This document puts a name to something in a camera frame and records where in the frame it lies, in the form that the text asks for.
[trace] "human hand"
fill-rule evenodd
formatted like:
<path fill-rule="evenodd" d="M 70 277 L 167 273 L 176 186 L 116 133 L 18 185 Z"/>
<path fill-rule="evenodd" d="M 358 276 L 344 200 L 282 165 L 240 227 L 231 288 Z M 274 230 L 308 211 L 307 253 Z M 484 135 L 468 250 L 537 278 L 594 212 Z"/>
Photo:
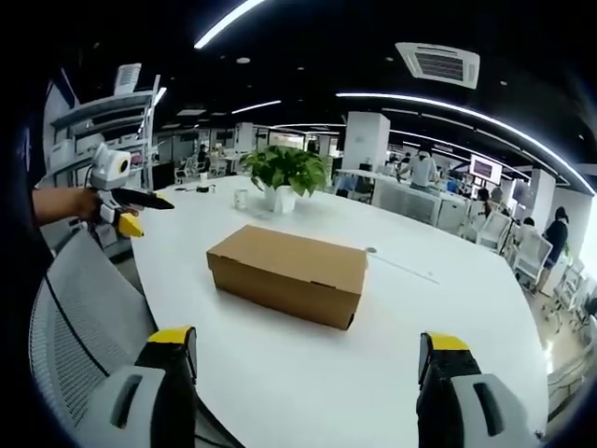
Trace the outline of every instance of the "human hand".
<path fill-rule="evenodd" d="M 71 189 L 75 214 L 82 220 L 93 221 L 97 218 L 102 200 L 92 189 Z"/>

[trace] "ceiling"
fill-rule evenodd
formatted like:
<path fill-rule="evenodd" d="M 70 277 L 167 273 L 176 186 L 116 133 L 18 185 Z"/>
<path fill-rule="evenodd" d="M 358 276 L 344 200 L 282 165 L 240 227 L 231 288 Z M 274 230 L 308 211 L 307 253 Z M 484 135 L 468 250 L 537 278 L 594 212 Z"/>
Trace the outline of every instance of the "ceiling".
<path fill-rule="evenodd" d="M 156 0 L 151 8 L 147 2 L 112 6 L 112 1 L 78 22 L 76 39 L 66 43 L 71 51 L 65 52 L 65 68 L 82 102 L 110 95 L 120 64 L 142 63 L 138 89 L 151 87 L 156 74 L 168 88 L 157 108 L 156 129 L 173 123 L 180 124 L 177 129 L 231 127 L 240 121 L 343 123 L 351 110 L 380 111 L 394 130 L 469 147 L 512 166 L 543 162 L 570 188 L 587 191 L 537 145 L 494 123 L 435 105 L 336 96 L 396 93 L 458 105 L 531 135 L 573 165 L 596 164 L 597 65 L 586 39 L 594 25 L 578 8 L 510 0 L 493 6 L 266 0 L 197 50 L 194 43 L 243 0 Z M 476 52 L 477 88 L 414 78 L 397 42 Z M 237 63 L 239 58 L 250 63 Z M 282 102 L 230 114 L 273 100 Z M 183 108 L 205 112 L 177 116 Z M 391 142 L 416 143 L 413 138 L 393 133 Z M 468 155 L 457 147 L 454 153 Z M 597 189 L 597 177 L 585 177 Z"/>

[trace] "person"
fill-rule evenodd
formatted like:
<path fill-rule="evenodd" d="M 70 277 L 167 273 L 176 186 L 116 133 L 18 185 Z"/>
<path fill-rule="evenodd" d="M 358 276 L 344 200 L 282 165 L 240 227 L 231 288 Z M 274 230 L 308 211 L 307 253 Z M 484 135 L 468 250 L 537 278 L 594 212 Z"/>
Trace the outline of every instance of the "person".
<path fill-rule="evenodd" d="M 566 214 L 566 209 L 558 207 L 553 222 L 546 230 L 544 237 L 551 243 L 551 252 L 549 252 L 548 258 L 543 265 L 543 271 L 539 275 L 539 281 L 533 292 L 543 289 L 549 279 L 551 269 L 558 262 L 558 258 L 563 251 L 563 247 L 568 241 L 568 226 L 570 220 Z"/>
<path fill-rule="evenodd" d="M 531 217 L 526 217 L 522 221 L 522 225 L 519 227 L 519 229 L 516 231 L 516 234 L 514 235 L 514 244 L 520 245 L 530 231 L 536 231 L 535 220 Z"/>
<path fill-rule="evenodd" d="M 488 218 L 493 210 L 493 205 L 489 199 L 489 191 L 487 189 L 479 189 L 477 191 L 477 200 L 482 202 L 483 215 Z"/>
<path fill-rule="evenodd" d="M 498 185 L 492 190 L 492 201 L 494 201 L 495 203 L 500 203 L 500 202 L 502 202 L 503 198 L 504 198 L 504 192 Z"/>
<path fill-rule="evenodd" d="M 418 191 L 429 192 L 429 184 L 439 180 L 436 162 L 430 152 L 424 149 L 419 150 L 417 157 L 411 159 L 409 165 L 402 168 L 400 175 L 405 175 L 408 171 L 412 171 L 410 187 Z"/>
<path fill-rule="evenodd" d="M 477 199 L 470 205 L 467 225 L 465 226 L 464 237 L 469 241 L 477 240 L 477 233 L 485 224 L 485 221 L 492 212 L 493 207 L 489 201 L 489 191 L 480 189 L 477 192 Z"/>
<path fill-rule="evenodd" d="M 209 160 L 209 156 L 206 151 L 206 146 L 204 144 L 201 144 L 199 146 L 199 152 L 197 153 L 197 163 L 200 166 L 200 173 L 207 173 L 209 171 L 211 161 Z"/>

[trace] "man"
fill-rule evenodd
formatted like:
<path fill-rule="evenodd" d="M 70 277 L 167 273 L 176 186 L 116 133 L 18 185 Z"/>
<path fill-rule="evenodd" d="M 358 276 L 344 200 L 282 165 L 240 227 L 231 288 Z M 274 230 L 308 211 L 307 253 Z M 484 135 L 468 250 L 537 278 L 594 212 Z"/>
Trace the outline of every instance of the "man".
<path fill-rule="evenodd" d="M 412 172 L 410 187 L 418 191 L 429 192 L 429 185 L 439 180 L 436 161 L 429 151 L 423 149 L 419 150 L 417 157 L 412 159 L 407 167 L 402 168 L 400 175 L 405 175 L 408 171 Z"/>

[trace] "cardboard box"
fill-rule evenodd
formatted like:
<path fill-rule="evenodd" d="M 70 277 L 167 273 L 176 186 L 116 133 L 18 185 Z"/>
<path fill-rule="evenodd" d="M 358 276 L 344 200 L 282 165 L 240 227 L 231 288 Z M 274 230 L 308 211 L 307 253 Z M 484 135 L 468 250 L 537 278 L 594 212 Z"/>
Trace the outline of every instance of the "cardboard box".
<path fill-rule="evenodd" d="M 367 255 L 245 226 L 207 251 L 215 285 L 268 308 L 348 329 L 361 298 Z"/>

